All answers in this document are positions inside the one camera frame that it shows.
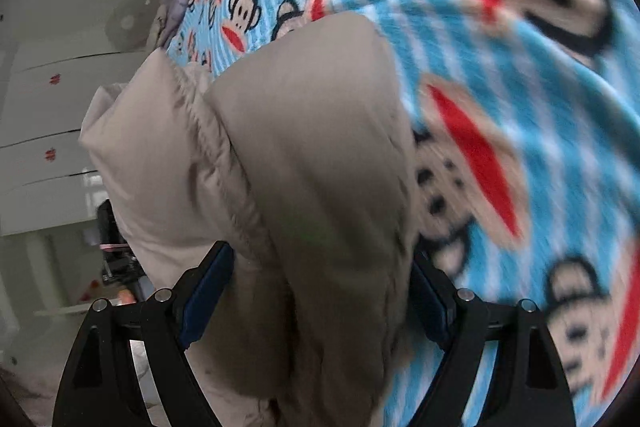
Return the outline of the beige puffer down jacket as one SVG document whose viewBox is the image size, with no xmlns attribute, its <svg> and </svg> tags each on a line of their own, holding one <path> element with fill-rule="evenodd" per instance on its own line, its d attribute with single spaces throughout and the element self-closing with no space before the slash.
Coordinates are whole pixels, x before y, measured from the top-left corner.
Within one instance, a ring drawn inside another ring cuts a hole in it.
<svg viewBox="0 0 640 427">
<path fill-rule="evenodd" d="M 96 91 L 79 141 L 156 287 L 233 249 L 186 352 L 224 425 L 370 423 L 416 234 L 413 137 L 370 20 L 305 24 L 217 77 L 156 50 Z"/>
</svg>

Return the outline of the white drawer cabinet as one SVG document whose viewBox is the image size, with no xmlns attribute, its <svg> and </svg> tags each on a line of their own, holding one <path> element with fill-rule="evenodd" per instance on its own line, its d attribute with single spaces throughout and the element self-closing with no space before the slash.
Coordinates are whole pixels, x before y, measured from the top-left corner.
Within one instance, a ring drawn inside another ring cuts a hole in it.
<svg viewBox="0 0 640 427">
<path fill-rule="evenodd" d="M 101 176 L 79 145 L 101 86 L 126 82 L 146 57 L 100 28 L 22 43 L 1 107 L 1 232 L 12 235 L 88 221 L 104 201 Z"/>
</svg>

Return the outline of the blue monkey print blanket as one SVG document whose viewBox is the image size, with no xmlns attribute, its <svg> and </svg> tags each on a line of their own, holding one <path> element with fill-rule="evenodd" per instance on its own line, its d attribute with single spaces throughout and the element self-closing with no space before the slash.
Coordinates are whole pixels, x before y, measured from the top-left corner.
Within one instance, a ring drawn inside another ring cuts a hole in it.
<svg viewBox="0 0 640 427">
<path fill-rule="evenodd" d="M 168 52 L 214 75 L 327 15 L 390 42 L 414 127 L 418 246 L 487 300 L 535 301 L 578 425 L 639 355 L 634 0 L 186 0 Z"/>
</svg>

